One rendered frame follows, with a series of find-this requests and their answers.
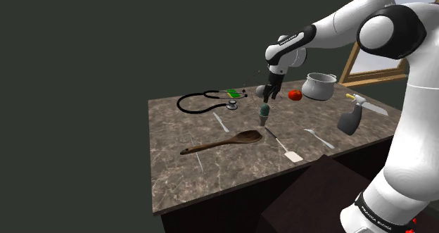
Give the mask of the black stethoscope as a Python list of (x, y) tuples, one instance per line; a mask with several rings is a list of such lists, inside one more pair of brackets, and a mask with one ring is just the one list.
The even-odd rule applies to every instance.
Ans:
[[(236, 109), (238, 108), (237, 101), (238, 101), (239, 99), (244, 99), (244, 98), (247, 98), (247, 97), (248, 97), (248, 93), (247, 93), (244, 89), (243, 89), (241, 92), (239, 92), (239, 93), (241, 94), (241, 98), (237, 98), (237, 99), (233, 99), (233, 98), (231, 98), (231, 97), (227, 94), (227, 89), (226, 89), (226, 90), (207, 90), (207, 91), (204, 91), (204, 92), (198, 92), (198, 93), (186, 94), (186, 95), (181, 96), (181, 97), (177, 100), (177, 102), (176, 102), (176, 106), (177, 106), (177, 108), (178, 108), (181, 112), (183, 112), (183, 113), (188, 113), (188, 114), (194, 114), (194, 115), (195, 115), (195, 114), (203, 114), (203, 113), (207, 113), (207, 112), (209, 112), (209, 111), (212, 111), (212, 110), (214, 110), (214, 109), (216, 109), (216, 108), (221, 108), (221, 107), (225, 107), (225, 108), (228, 109), (228, 110), (234, 111), (234, 110), (236, 110)], [(213, 94), (226, 94), (227, 97), (213, 96)], [(226, 103), (215, 104), (215, 105), (213, 105), (213, 106), (211, 106), (211, 107), (208, 107), (208, 108), (206, 108), (206, 109), (199, 110), (199, 111), (190, 111), (190, 110), (187, 110), (187, 109), (185, 109), (185, 108), (183, 108), (183, 107), (181, 106), (181, 102), (182, 102), (184, 99), (187, 99), (187, 98), (189, 98), (189, 97), (195, 97), (195, 96), (203, 96), (203, 97), (205, 97), (205, 98), (208, 98), (208, 99), (214, 99), (214, 100), (226, 99), (227, 102), (226, 102)]]

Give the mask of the thin silver skewer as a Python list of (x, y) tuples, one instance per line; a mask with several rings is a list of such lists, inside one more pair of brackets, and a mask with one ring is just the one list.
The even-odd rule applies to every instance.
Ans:
[[(191, 140), (192, 146), (195, 146), (195, 143), (194, 143), (192, 137), (190, 137), (190, 140)], [(200, 157), (199, 157), (199, 155), (198, 155), (198, 152), (195, 152), (195, 155), (196, 155), (196, 157), (197, 157), (198, 164), (199, 164), (199, 166), (200, 166), (201, 172), (204, 174), (205, 172), (204, 172), (204, 169), (203, 169), (203, 164), (201, 163), (201, 160), (200, 160)]]

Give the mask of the silver table knife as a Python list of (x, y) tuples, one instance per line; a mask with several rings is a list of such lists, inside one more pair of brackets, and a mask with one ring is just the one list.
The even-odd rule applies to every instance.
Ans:
[(218, 116), (218, 114), (216, 114), (215, 112), (213, 113), (213, 115), (216, 117), (217, 121), (219, 122), (219, 124), (222, 126), (223, 130), (225, 132), (229, 132), (229, 129), (225, 126), (225, 124), (222, 122), (222, 119)]

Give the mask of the silver fork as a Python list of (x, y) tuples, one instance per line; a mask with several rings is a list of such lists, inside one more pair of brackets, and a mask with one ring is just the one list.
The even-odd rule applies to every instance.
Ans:
[(316, 137), (319, 141), (321, 141), (323, 144), (325, 144), (330, 149), (335, 149), (335, 146), (333, 146), (332, 144), (330, 144), (327, 141), (323, 140), (321, 137), (318, 137), (314, 130), (311, 130), (311, 129), (303, 129), (303, 130), (306, 131), (306, 132), (309, 132), (310, 134), (312, 134), (314, 137)]

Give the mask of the yellow-handled kitchen knife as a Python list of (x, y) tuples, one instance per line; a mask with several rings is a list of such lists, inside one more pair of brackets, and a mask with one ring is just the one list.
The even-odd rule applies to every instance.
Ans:
[(378, 107), (372, 103), (369, 103), (364, 97), (358, 95), (358, 94), (346, 94), (346, 97), (349, 99), (352, 99), (352, 102), (356, 102), (358, 105), (362, 106), (363, 108), (367, 108), (371, 111), (374, 111), (376, 113), (379, 113), (381, 115), (388, 116), (388, 112), (381, 107)]

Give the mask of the wooden framed window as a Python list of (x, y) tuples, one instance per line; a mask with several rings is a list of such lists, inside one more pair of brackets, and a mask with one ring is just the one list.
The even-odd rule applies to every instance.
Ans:
[[(395, 0), (398, 3), (413, 1), (438, 2), (439, 0)], [(406, 78), (409, 65), (405, 58), (393, 60), (372, 56), (363, 52), (358, 43), (354, 43), (339, 83), (345, 87), (357, 87)]]

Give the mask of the white cooking pot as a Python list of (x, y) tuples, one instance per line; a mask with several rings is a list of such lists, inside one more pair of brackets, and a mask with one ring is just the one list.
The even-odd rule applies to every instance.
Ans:
[(308, 73), (301, 92), (309, 99), (327, 101), (333, 96), (336, 82), (333, 74)]

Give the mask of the green and grey cone-shaped thing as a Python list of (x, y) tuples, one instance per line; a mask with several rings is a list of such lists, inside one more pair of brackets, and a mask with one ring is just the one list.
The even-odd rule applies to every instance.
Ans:
[(262, 104), (259, 112), (260, 126), (265, 126), (270, 112), (270, 107), (267, 104)]

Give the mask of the grey spray bottle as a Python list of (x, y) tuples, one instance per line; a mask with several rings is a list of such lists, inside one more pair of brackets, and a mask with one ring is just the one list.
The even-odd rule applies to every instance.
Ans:
[(362, 104), (366, 99), (358, 94), (346, 94), (346, 96), (355, 102), (355, 106), (351, 113), (342, 114), (339, 118), (337, 128), (347, 135), (353, 135), (360, 125), (362, 119)]

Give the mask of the brown wooden spoon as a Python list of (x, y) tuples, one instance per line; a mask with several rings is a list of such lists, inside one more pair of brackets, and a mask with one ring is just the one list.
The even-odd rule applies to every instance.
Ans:
[(190, 153), (197, 153), (199, 151), (204, 151), (207, 149), (215, 148), (217, 146), (223, 146), (227, 144), (252, 144), (254, 142), (260, 141), (262, 139), (262, 135), (257, 130), (247, 130), (244, 132), (240, 132), (233, 136), (230, 139), (214, 142), (210, 144), (202, 144), (199, 146), (193, 146), (190, 148), (186, 148), (180, 152), (181, 155), (187, 155)]

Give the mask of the dark table with marble top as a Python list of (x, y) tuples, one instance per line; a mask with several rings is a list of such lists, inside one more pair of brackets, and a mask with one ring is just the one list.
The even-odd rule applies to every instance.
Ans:
[[(360, 156), (361, 149), (391, 140), (400, 119), (398, 109), (385, 106), (388, 116), (364, 109), (360, 126), (348, 136), (337, 123), (343, 113), (353, 109), (346, 97), (351, 90), (337, 84), (327, 101), (290, 100), (288, 92), (301, 86), (301, 81), (284, 83), (277, 98), (269, 102), (265, 126), (260, 126), (259, 119), (262, 99), (252, 87), (247, 98), (238, 100), (235, 111), (221, 107), (194, 115), (177, 108), (177, 97), (149, 101), (152, 211), (161, 217), (166, 233), (253, 233), (260, 213), (315, 160), (323, 155)], [(219, 103), (224, 101), (195, 96), (184, 99), (181, 106), (199, 111)], [(223, 130), (214, 112), (229, 132)], [(303, 160), (294, 163), (285, 157), (265, 127)], [(314, 130), (335, 149), (303, 129)], [(180, 154), (193, 147), (190, 137), (199, 146), (247, 130), (257, 130), (262, 139), (198, 152), (204, 174), (195, 153)]]

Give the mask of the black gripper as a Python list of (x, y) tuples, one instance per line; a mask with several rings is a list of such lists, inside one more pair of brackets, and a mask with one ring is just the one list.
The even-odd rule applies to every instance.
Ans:
[(284, 80), (284, 74), (276, 74), (273, 72), (269, 72), (268, 83), (265, 85), (263, 91), (263, 102), (267, 103), (269, 101), (270, 94), (271, 98), (275, 100), (277, 94), (280, 91), (282, 82)]

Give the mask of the dark robot stand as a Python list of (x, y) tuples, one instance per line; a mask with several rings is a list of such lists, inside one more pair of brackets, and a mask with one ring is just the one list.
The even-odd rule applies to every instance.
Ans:
[(340, 212), (384, 163), (384, 156), (322, 156), (261, 213), (255, 233), (345, 233)]

